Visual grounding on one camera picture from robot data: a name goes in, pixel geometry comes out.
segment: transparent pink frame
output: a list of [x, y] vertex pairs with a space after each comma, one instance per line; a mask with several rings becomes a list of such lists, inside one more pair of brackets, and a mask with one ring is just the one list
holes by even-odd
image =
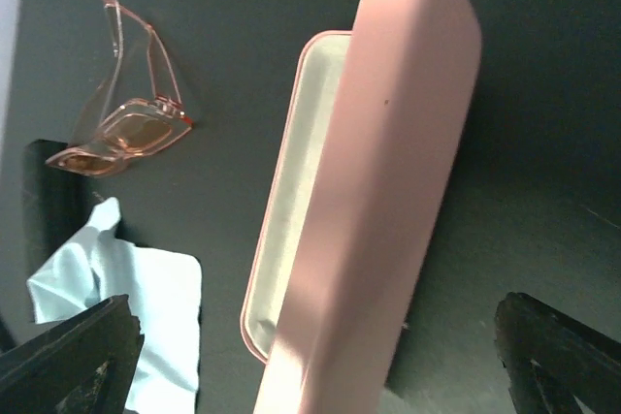
[[[168, 147], [192, 128], [185, 115], [179, 87], [168, 53], [153, 27], [119, 4], [118, 0], [103, 0], [112, 33], [116, 62], [110, 75], [97, 88], [84, 106], [76, 124], [69, 147], [46, 161], [50, 167], [80, 175], [106, 176], [124, 170], [130, 160], [146, 157]], [[111, 112], [124, 54], [122, 16], [137, 21], [148, 33], [147, 63], [153, 97], [133, 98]], [[120, 122], [131, 120], [118, 131]], [[157, 122], [165, 134], [147, 134], [146, 126], [136, 122]], [[140, 145], [124, 144], [125, 133], [142, 136]], [[75, 163], [81, 160], [82, 166]]]

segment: pink case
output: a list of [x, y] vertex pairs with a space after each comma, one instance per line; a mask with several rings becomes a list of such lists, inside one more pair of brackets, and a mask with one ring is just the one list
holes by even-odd
[[248, 314], [261, 293], [259, 269], [278, 273], [259, 251], [295, 136], [303, 64], [317, 41], [300, 60], [242, 311], [253, 354], [265, 361], [273, 341], [254, 410], [260, 414], [376, 412], [457, 151], [481, 46], [469, 0], [360, 1], [271, 334], [271, 324], [257, 327]]

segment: black table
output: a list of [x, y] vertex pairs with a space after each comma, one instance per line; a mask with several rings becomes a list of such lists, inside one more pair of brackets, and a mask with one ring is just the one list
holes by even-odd
[[[117, 196], [122, 236], [203, 268], [199, 412], [251, 412], [261, 365], [239, 313], [297, 57], [349, 28], [358, 0], [121, 0], [153, 22], [180, 67], [182, 141], [91, 184]], [[619, 0], [472, 0], [483, 59], [438, 227], [389, 386], [419, 412], [512, 412], [493, 316], [524, 291], [621, 339]], [[67, 141], [104, 76], [99, 0], [22, 0], [0, 177], [0, 310], [28, 324], [21, 154]]]

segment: sunglasses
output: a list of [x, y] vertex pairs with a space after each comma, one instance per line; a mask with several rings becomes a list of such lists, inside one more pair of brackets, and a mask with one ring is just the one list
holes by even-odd
[[[117, 174], [131, 159], [159, 152], [192, 129], [192, 121], [183, 111], [170, 58], [153, 27], [118, 0], [103, 2], [112, 32], [115, 64], [84, 105], [68, 148], [46, 161], [50, 167], [88, 176]], [[134, 19], [147, 31], [153, 98], [133, 98], [115, 106], [124, 52], [122, 16]]]

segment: light blue cloth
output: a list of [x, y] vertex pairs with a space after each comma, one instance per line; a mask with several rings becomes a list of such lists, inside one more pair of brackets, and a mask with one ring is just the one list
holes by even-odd
[[125, 407], [139, 414], [194, 413], [200, 265], [192, 256], [116, 239], [119, 221], [118, 200], [109, 198], [28, 279], [35, 320], [65, 320], [110, 296], [129, 295], [145, 345]]

